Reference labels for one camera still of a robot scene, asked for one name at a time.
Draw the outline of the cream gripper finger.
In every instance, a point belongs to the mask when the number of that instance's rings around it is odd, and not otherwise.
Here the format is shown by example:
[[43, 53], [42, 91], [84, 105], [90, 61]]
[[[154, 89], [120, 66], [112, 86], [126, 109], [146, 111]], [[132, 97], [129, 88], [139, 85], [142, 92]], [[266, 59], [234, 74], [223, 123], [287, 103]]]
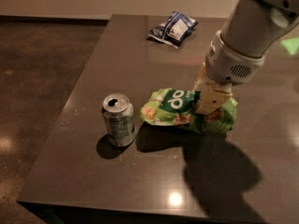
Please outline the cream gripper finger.
[[233, 97], [231, 83], [202, 79], [195, 82], [195, 90], [200, 92], [195, 112], [202, 115], [212, 113]]
[[204, 91], [206, 89], [206, 64], [202, 63], [198, 75], [196, 77], [196, 80], [193, 85], [193, 89], [195, 91]]

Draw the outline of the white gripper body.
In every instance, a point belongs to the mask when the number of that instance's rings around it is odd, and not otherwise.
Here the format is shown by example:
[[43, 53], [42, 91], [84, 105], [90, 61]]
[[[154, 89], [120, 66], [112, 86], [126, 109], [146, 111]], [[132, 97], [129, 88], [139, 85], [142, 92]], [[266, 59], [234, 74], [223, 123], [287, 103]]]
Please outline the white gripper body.
[[249, 82], [263, 67], [264, 56], [250, 58], [229, 48], [218, 31], [206, 51], [206, 71], [218, 83], [240, 85]]

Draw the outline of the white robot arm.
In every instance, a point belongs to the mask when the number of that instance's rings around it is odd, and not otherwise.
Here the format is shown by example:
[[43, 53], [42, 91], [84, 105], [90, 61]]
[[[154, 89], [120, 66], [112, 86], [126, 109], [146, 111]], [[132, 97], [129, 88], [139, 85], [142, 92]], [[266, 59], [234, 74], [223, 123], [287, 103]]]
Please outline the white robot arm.
[[232, 87], [250, 81], [265, 54], [298, 25], [299, 0], [239, 0], [206, 51], [193, 88], [195, 111], [208, 115], [233, 97]]

